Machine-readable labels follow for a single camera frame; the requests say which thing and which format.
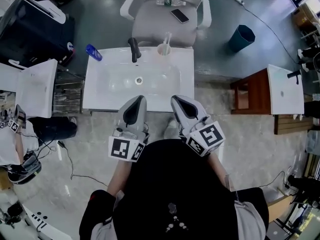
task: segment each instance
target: small white sink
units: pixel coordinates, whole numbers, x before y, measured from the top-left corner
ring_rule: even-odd
[[[272,115],[294,115],[305,112],[301,75],[288,78],[287,69],[269,64],[267,67]]]
[[[172,112],[172,95],[194,98],[194,50],[172,48],[168,56],[156,47],[140,47],[141,57],[132,62],[131,49],[99,50],[102,61],[89,57],[83,108],[119,110],[131,98],[143,95],[147,110]]]

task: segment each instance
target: wooden stool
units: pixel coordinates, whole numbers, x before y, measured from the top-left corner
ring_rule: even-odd
[[[271,98],[267,69],[230,84],[234,90],[235,109],[231,114],[270,115]]]

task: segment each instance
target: wire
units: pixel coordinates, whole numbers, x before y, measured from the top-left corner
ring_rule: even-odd
[[[38,140],[40,140],[40,141],[44,144],[44,146],[40,149],[38,155],[36,156],[37,158],[39,157],[40,152],[41,152],[45,147],[47,147],[47,148],[49,149],[49,152],[48,152],[46,155],[44,155],[44,156],[42,156],[42,157],[40,157],[40,158],[38,158],[38,159],[42,159],[42,158],[46,157],[51,151],[53,151],[53,152],[56,152],[56,151],[57,151],[57,149],[56,149],[55,146],[49,146],[49,145],[54,141],[54,138],[53,138],[53,140],[51,140],[51,141],[49,142],[49,144],[46,144],[46,143],[45,143],[41,138],[39,138],[38,136],[35,136],[35,135],[26,135],[26,134],[23,134],[22,132],[17,132],[17,134],[22,135],[22,136],[24,136],[24,137],[34,137],[34,138],[37,138]]]
[[[291,189],[291,190],[293,190],[293,191],[296,191],[295,189],[293,189],[293,188],[289,187],[289,186],[285,183],[285,176],[286,176],[286,173],[285,173],[285,171],[284,171],[284,170],[280,171],[280,172],[279,172],[279,174],[274,178],[274,180],[273,180],[273,181],[271,181],[269,184],[267,184],[267,185],[262,185],[262,186],[258,186],[258,188],[262,188],[262,187],[266,187],[266,186],[271,185],[272,183],[274,183],[274,182],[275,182],[275,180],[279,177],[279,175],[280,175],[281,173],[283,173],[283,179],[282,179],[282,182],[283,182],[284,186],[285,186],[286,188],[288,188],[288,189]]]
[[[272,183],[275,182],[275,180],[279,177],[279,175],[280,175],[281,173],[283,173],[283,181],[285,181],[285,175],[286,175],[286,173],[285,173],[284,170],[282,170],[282,171],[280,171],[279,174],[274,178],[273,181],[271,181],[271,182],[270,182],[269,184],[267,184],[267,185],[258,186],[258,188],[262,188],[262,187],[266,187],[266,186],[271,185]]]
[[[269,27],[269,25],[267,23],[265,23],[262,19],[260,19],[257,15],[255,15],[252,11],[248,10],[244,5],[241,4],[241,6],[250,14],[252,14],[254,17],[256,17],[259,21],[261,21],[264,25],[266,25],[268,27],[268,29],[270,29],[272,31],[272,33],[275,35],[275,37],[278,39],[278,41],[280,42],[280,44],[283,46],[284,50],[286,51],[286,53],[289,55],[289,57],[291,58],[291,60],[299,65],[299,63],[296,62],[296,60],[290,55],[290,53],[288,52],[287,48],[285,47],[285,45],[282,43],[282,41],[280,40],[280,38],[277,36],[277,34],[273,31],[273,29],[271,27]]]
[[[49,142],[49,144],[47,145],[48,148],[49,148],[49,151],[48,151],[48,153],[46,153],[46,154],[45,154],[44,156],[42,156],[42,157],[39,157],[40,152],[41,152],[46,146],[44,146],[43,148],[40,149],[38,155],[36,156],[38,159],[45,158],[47,155],[49,155],[49,153],[50,153],[51,151],[53,151],[53,152],[56,152],[56,151],[57,151],[57,149],[56,149],[55,146],[49,146],[53,141],[54,141],[54,139]]]
[[[69,150],[66,148],[66,146],[64,146],[64,144],[63,144],[63,145],[60,144],[60,146],[66,150],[66,154],[67,154],[67,156],[68,156],[68,158],[69,158],[69,160],[70,160],[70,162],[71,162],[71,175],[70,175],[70,180],[71,180],[71,181],[72,181],[73,177],[90,178],[90,179],[95,180],[96,182],[99,182],[99,183],[105,185],[106,187],[108,187],[108,185],[104,184],[103,182],[101,182],[101,181],[99,181],[99,180],[97,180],[97,179],[95,179],[95,178],[93,178],[93,177],[86,176],[86,175],[74,174],[74,163],[72,162],[72,159],[71,159],[71,157],[70,157],[70,155],[69,155]]]
[[[284,50],[286,51],[286,53],[289,55],[289,57],[291,58],[291,60],[295,63],[295,64],[299,64],[296,62],[296,60],[290,55],[290,53],[288,52],[287,48],[285,47],[285,45],[282,43],[282,41],[280,40],[280,38],[277,36],[277,34],[273,31],[273,29],[271,27],[268,26],[267,23],[265,23],[262,19],[260,19],[257,15],[255,15],[252,11],[248,10],[244,5],[242,5],[242,7],[250,14],[252,14],[254,17],[256,17],[259,21],[261,21],[264,25],[266,25],[268,27],[268,29],[270,29],[272,31],[272,33],[275,35],[275,37],[279,40],[280,44],[283,46]]]

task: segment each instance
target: blue trash can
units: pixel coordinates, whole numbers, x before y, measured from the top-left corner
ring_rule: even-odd
[[[252,44],[256,39],[255,34],[246,25],[239,25],[229,40],[229,47],[232,51],[239,52]]]

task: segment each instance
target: gray floor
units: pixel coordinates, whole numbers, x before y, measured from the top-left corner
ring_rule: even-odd
[[[62,7],[65,13],[75,18],[75,58],[69,68],[85,74],[88,55],[87,44],[97,49],[128,46],[133,23],[120,16],[120,7],[125,0],[73,0]],[[195,77],[200,81],[229,78],[244,78],[268,64],[291,71],[300,69],[288,56],[283,46],[261,21],[245,11],[234,0],[209,0],[212,24],[197,32],[194,48]],[[298,61],[297,49],[305,47],[297,27],[291,20],[295,9],[291,0],[243,0],[245,7],[265,21],[278,35],[291,56]],[[201,7],[198,18],[202,18]],[[238,53],[231,52],[227,41],[238,25],[247,25],[256,36],[255,42]]]

